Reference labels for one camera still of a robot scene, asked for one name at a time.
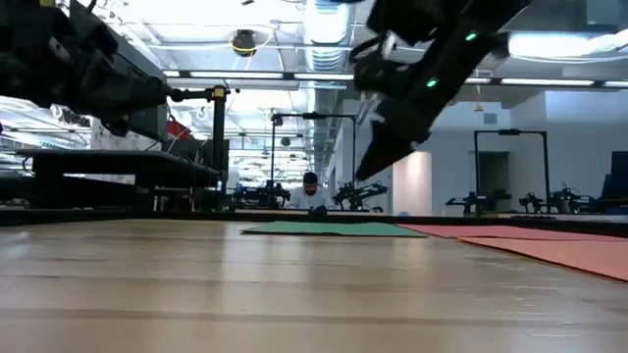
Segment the person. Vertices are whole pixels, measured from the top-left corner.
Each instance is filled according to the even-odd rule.
[[[318,176],[308,172],[303,176],[303,186],[290,193],[290,200],[286,204],[288,209],[316,210],[325,207],[334,209],[334,203],[325,188],[318,184]]]

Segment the wooden table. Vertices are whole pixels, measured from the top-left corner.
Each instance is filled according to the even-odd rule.
[[[625,352],[628,286],[445,239],[0,228],[0,351]]]

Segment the doorway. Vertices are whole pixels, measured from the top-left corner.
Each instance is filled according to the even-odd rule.
[[[480,170],[480,195],[503,195],[498,197],[495,211],[510,209],[510,198],[505,198],[510,190],[510,166],[508,152],[480,152],[478,167]]]

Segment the metal frame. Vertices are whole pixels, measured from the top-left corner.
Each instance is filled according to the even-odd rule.
[[[546,202],[548,203],[546,213],[551,213],[550,207],[550,158],[548,156],[548,132],[541,130],[520,130],[517,128],[499,130],[475,130],[473,131],[473,149],[475,155],[475,193],[480,195],[480,151],[478,149],[478,136],[481,133],[498,134],[499,136],[519,136],[520,134],[538,134],[543,139],[543,159],[545,167],[546,182]]]
[[[351,82],[353,73],[296,73],[296,72],[263,72],[263,71],[203,71],[203,70],[166,70],[164,71],[170,85],[186,85],[190,80],[216,79],[254,79],[267,81],[319,81],[319,82]],[[628,89],[628,81],[595,78],[542,78],[542,77],[468,77],[463,85],[492,85],[505,87],[538,87],[538,88],[569,88],[595,90]]]
[[[329,118],[334,119],[351,119],[353,123],[353,146],[351,151],[351,164],[353,171],[351,173],[351,182],[355,184],[355,135],[357,134],[357,116],[351,114],[318,114],[318,113],[302,113],[302,114],[273,114],[271,117],[271,123],[273,125],[272,131],[272,143],[271,143],[271,181],[275,182],[275,134],[276,134],[276,121],[282,118],[303,118],[304,120],[325,120]]]

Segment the orange mat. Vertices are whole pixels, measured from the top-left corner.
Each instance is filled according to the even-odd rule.
[[[492,237],[506,239],[528,240],[591,240],[591,241],[628,241],[628,238],[614,236],[583,234],[566,231],[551,231],[508,226],[423,226],[398,225],[430,235],[460,238],[460,237]]]
[[[628,242],[460,238],[572,269],[628,281]]]

